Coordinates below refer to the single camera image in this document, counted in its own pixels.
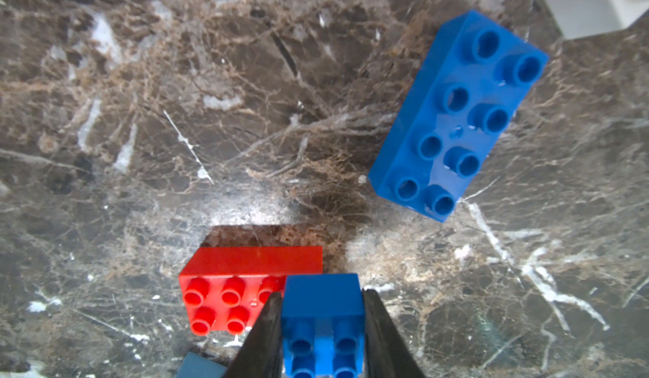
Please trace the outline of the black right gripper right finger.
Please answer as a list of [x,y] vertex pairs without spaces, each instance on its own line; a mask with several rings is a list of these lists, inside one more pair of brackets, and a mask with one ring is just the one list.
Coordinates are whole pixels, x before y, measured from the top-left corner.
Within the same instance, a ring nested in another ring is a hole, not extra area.
[[379,293],[364,289],[363,303],[366,376],[424,378],[425,374],[409,352]]

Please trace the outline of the red long lego brick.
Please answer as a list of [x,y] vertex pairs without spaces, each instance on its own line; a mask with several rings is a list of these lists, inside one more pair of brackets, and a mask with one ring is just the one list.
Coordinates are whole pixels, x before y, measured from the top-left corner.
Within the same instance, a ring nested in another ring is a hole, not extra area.
[[201,247],[178,276],[190,330],[241,335],[288,276],[322,271],[320,246]]

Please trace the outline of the dark blue long lego brick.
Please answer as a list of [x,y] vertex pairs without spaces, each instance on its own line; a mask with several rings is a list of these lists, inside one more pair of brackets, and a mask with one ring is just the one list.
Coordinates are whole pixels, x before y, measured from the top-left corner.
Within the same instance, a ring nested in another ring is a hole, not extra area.
[[548,62],[477,11],[444,23],[368,174],[377,195],[444,222]]

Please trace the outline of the dark blue square lego brick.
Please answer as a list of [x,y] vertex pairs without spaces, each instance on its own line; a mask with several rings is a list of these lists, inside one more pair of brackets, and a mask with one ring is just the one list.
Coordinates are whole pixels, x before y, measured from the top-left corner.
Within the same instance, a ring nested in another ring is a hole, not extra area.
[[365,308],[356,274],[295,275],[282,301],[282,349],[290,377],[357,377]]

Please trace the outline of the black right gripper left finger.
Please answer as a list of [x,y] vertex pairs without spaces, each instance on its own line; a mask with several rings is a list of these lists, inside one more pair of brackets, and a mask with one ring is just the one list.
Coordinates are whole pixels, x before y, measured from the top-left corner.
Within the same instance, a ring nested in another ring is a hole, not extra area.
[[273,293],[223,377],[282,376],[281,314],[282,295]]

